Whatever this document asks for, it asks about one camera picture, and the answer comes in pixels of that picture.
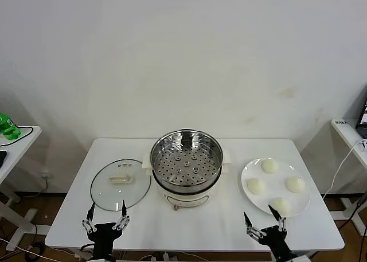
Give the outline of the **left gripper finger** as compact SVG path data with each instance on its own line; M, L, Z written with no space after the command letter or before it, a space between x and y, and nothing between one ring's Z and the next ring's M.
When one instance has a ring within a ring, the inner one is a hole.
M87 211L86 219L83 219L82 222L81 222L82 226L84 227L84 229L87 233L92 233L92 232L97 231L97 228L95 227L95 225L93 223L94 210L95 210L95 203L93 202L92 206Z
M125 204L125 200L122 200L121 218L116 222L116 224L112 227L112 229L124 231L129 222L130 222L130 216L127 214L127 207Z

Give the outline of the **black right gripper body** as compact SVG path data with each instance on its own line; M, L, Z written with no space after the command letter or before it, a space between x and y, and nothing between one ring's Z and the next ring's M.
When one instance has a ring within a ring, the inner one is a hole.
M289 259L290 249L285 242L287 230L278 226L271 226L261 230L265 235L259 239L261 245L269 247L276 259Z

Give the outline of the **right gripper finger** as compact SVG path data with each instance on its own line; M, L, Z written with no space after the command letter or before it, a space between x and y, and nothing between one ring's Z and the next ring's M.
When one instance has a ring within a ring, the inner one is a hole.
M255 241L258 241L260 238L263 238L263 233L260 229L254 227L248 218L247 214L243 212L245 218L245 225L246 225L246 233Z
M275 217L275 219L278 222L279 231L280 232L286 232L287 231L286 226L285 226L286 218L282 217L280 215L280 213L276 209L274 209L271 205L269 205L268 207L269 207L272 215Z

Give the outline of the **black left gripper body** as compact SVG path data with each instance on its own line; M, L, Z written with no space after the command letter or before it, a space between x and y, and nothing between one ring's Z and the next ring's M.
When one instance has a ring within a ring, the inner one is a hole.
M122 235L120 228L113 229L115 223L96 224L96 231L87 233L87 237L94 243L93 258L113 258L114 241Z

